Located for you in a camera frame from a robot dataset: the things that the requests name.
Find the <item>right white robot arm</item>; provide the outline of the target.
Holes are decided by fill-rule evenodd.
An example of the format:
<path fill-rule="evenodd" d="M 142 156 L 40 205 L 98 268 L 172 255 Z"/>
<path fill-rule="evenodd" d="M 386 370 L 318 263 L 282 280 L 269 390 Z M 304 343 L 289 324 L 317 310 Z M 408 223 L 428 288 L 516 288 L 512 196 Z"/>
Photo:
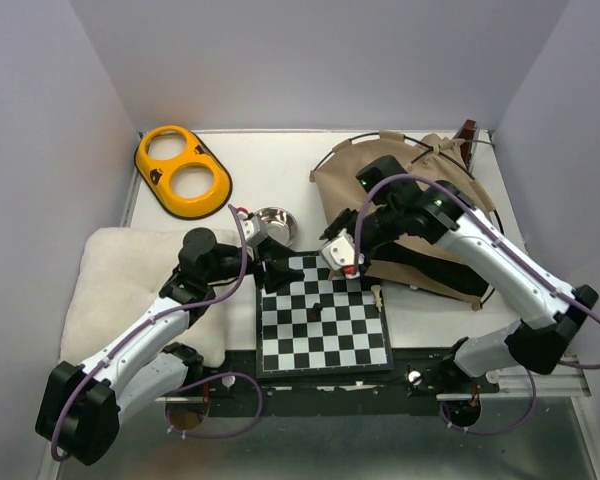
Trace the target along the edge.
<path fill-rule="evenodd" d="M 460 392 L 489 371 L 520 365 L 548 375 L 598 300 L 588 285 L 574 287 L 530 260 L 486 218 L 469 197 L 447 181 L 409 174 L 382 156 L 356 176 L 367 193 L 360 210 L 343 210 L 324 231 L 320 256 L 348 279 L 363 274 L 372 255 L 407 234 L 461 258 L 498 291 L 519 321 L 456 342 L 441 362 L 442 384 Z"/>

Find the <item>beige fabric pet tent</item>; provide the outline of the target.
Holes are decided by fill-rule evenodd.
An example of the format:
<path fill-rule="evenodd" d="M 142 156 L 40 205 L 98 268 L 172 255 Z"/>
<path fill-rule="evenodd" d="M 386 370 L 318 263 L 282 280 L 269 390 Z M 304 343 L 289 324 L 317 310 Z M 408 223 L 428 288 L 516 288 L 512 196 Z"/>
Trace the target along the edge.
<path fill-rule="evenodd" d="M 395 154 L 374 154 L 370 159 L 345 154 L 330 159 L 318 170 L 314 183 L 327 226 L 345 208 L 360 212 L 368 192 L 378 181 L 409 173 L 404 161 Z M 433 181 L 458 196 L 467 197 L 475 206 L 450 182 Z M 374 195 L 362 223 L 360 250 L 365 256 L 363 272 L 372 278 L 414 287 L 408 283 L 407 268 L 417 265 L 422 256 L 411 253 L 406 241 L 415 238 L 438 247 L 436 241 L 450 230 L 462 213 L 462 209 L 447 195 L 426 184 L 407 180 L 382 187 Z"/>

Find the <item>black tent pole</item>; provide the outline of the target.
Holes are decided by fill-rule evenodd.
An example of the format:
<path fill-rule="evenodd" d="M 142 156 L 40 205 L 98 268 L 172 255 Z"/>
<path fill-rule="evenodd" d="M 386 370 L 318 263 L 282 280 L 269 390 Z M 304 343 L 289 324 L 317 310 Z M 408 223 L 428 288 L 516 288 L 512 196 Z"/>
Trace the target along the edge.
<path fill-rule="evenodd" d="M 404 165 L 409 173 L 450 182 L 474 202 L 488 221 L 501 227 L 493 200 L 471 171 L 467 156 L 473 146 L 461 137 L 428 134 L 412 146 Z M 493 287 L 458 257 L 415 238 L 407 240 L 406 246 L 411 253 L 422 256 L 417 265 L 407 268 L 410 285 L 465 302 L 474 311 L 482 309 L 494 293 Z"/>
<path fill-rule="evenodd" d="M 465 139 L 438 133 L 425 134 L 422 138 L 388 130 L 362 133 L 336 144 L 310 171 L 309 181 L 315 183 L 315 176 L 323 165 L 335 156 L 345 154 L 363 159 L 370 159 L 374 154 L 395 154 L 399 159 L 406 161 L 407 168 L 437 158 L 455 166 L 468 178 L 474 179 L 460 153 L 460 147 L 464 143 Z"/>

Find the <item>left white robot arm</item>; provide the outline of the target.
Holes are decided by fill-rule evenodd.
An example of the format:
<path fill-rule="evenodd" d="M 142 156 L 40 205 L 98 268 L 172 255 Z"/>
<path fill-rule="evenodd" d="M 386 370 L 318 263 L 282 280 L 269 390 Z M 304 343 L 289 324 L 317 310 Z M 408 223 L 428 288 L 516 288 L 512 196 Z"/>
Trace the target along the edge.
<path fill-rule="evenodd" d="M 238 289 L 246 276 L 275 293 L 304 274 L 287 266 L 291 248 L 246 223 L 238 246 L 220 243 L 207 228 L 187 232 L 178 263 L 141 317 L 109 345 L 78 364 L 60 362 L 50 373 L 35 424 L 49 440 L 54 460 L 97 462 L 122 424 L 158 397 L 194 393 L 202 382 L 203 357 L 176 342 L 207 309 L 228 299 L 217 295 L 228 281 Z"/>

